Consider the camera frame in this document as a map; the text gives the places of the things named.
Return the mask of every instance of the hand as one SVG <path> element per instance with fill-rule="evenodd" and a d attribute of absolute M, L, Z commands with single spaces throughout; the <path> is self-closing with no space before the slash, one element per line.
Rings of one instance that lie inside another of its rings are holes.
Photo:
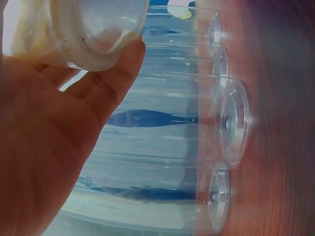
<path fill-rule="evenodd" d="M 142 40 L 116 66 L 88 72 L 30 67 L 4 56 L 0 72 L 0 235 L 40 235 L 69 196 L 107 119 L 134 82 Z"/>

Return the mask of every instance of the finger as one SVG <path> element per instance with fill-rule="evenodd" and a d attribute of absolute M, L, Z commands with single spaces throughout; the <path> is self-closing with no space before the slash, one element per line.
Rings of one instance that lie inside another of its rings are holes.
<path fill-rule="evenodd" d="M 141 40 L 132 41 L 116 65 L 102 72 L 88 72 L 65 92 L 83 99 L 94 111 L 101 125 L 121 103 L 137 77 L 145 54 Z"/>
<path fill-rule="evenodd" d="M 46 68 L 48 68 L 48 65 L 32 65 L 33 69 L 36 70 L 38 73 L 42 72 Z"/>
<path fill-rule="evenodd" d="M 62 85 L 79 74 L 79 72 L 80 70 L 73 68 L 48 66 L 41 71 L 41 74 L 45 75 L 53 86 L 60 89 Z"/>

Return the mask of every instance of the wooden table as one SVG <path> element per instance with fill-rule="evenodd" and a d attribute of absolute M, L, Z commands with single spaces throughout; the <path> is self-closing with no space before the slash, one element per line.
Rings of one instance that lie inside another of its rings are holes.
<path fill-rule="evenodd" d="M 197 0 L 218 9 L 251 127 L 222 236 L 315 235 L 315 1 Z"/>

